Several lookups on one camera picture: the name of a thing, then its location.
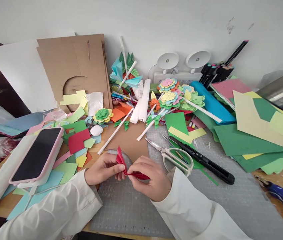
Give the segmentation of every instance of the scissors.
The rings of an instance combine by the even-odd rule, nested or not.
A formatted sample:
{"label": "scissors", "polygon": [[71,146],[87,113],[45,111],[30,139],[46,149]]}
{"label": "scissors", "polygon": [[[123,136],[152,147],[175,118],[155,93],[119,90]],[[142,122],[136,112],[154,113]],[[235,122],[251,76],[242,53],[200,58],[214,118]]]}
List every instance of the scissors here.
{"label": "scissors", "polygon": [[[173,165],[175,165],[177,168],[179,168],[185,175],[188,177],[191,174],[191,170],[194,167],[194,162],[191,158],[191,156],[184,150],[179,149],[179,148],[162,148],[160,147],[157,143],[149,140],[148,138],[145,138],[154,148],[156,148],[158,151],[161,152],[162,156],[162,161],[164,162],[166,170],[169,172],[167,165],[166,165],[166,160],[171,162]],[[184,153],[187,157],[188,160],[186,160],[188,163],[183,162],[180,158],[176,157],[171,151],[179,151],[180,153]]]}

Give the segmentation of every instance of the person's left hand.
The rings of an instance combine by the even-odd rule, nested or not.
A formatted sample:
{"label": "person's left hand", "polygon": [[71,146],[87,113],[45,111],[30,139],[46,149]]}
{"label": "person's left hand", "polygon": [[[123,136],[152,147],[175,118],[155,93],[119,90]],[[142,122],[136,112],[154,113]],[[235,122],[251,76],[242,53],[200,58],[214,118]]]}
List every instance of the person's left hand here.
{"label": "person's left hand", "polygon": [[125,165],[117,164],[116,157],[117,155],[110,153],[101,155],[92,167],[85,172],[87,184],[96,185],[102,183],[113,175],[119,181],[125,179],[126,176],[122,172],[125,170]]}

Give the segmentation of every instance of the phone screen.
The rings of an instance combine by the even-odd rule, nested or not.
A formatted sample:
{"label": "phone screen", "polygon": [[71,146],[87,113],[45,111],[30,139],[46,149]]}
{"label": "phone screen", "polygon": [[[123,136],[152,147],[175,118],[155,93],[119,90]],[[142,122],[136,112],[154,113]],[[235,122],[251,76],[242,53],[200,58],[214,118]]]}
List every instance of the phone screen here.
{"label": "phone screen", "polygon": [[40,176],[59,133],[60,128],[43,129],[40,131],[13,176],[12,181],[33,179]]}

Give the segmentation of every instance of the pink phone case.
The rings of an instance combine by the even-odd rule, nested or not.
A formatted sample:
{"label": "pink phone case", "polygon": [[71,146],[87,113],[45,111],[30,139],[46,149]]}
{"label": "pink phone case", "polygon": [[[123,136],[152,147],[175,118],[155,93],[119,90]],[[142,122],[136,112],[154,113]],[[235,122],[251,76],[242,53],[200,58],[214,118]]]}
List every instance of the pink phone case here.
{"label": "pink phone case", "polygon": [[13,184],[13,185],[16,186],[16,185],[18,185],[19,183],[22,183],[22,182],[34,182],[34,181],[37,181],[37,180],[41,179],[43,176],[45,176],[45,174],[46,174],[46,172],[47,172],[47,169],[48,169],[48,166],[50,165],[50,162],[51,162],[51,161],[55,161],[55,159],[52,158],[52,156],[54,155],[54,152],[57,151],[57,147],[58,147],[58,145],[60,144],[60,141],[63,141],[63,139],[62,139],[62,134],[63,134],[63,132],[64,132],[64,129],[63,129],[62,127],[56,127],[56,128],[60,128],[60,132],[59,132],[59,134],[58,134],[58,137],[57,137],[57,139],[56,139],[56,141],[55,141],[54,146],[53,146],[52,149],[51,149],[51,152],[50,152],[50,154],[49,154],[49,156],[48,156],[48,158],[47,158],[47,161],[46,161],[46,163],[45,163],[45,165],[44,165],[44,167],[43,167],[43,169],[42,169],[40,175],[39,175],[37,178],[24,179],[24,180],[19,180],[19,181],[12,181],[12,178],[14,177],[14,175],[15,175],[15,173],[17,172],[19,166],[21,165],[21,163],[22,163],[23,160],[25,159],[27,153],[29,152],[30,148],[32,147],[32,144],[36,141],[36,139],[37,139],[37,137],[38,137],[38,135],[37,135],[36,138],[34,139],[34,141],[32,142],[32,144],[29,146],[28,150],[25,152],[25,155],[23,156],[22,160],[21,160],[20,163],[18,164],[16,170],[15,170],[14,173],[11,175],[11,178],[10,178],[10,180],[9,180],[9,183],[10,183],[10,184]]}

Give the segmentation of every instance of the person's right hand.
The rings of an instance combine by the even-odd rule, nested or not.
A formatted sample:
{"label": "person's right hand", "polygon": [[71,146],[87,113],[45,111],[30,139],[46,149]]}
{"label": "person's right hand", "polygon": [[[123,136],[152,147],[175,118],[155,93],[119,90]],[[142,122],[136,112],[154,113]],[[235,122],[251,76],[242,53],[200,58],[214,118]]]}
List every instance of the person's right hand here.
{"label": "person's right hand", "polygon": [[145,194],[155,202],[161,202],[167,197],[171,189],[171,182],[159,164],[148,157],[141,156],[127,171],[128,174],[133,172],[141,172],[151,179],[149,183],[144,183],[128,175],[134,189],[138,192]]}

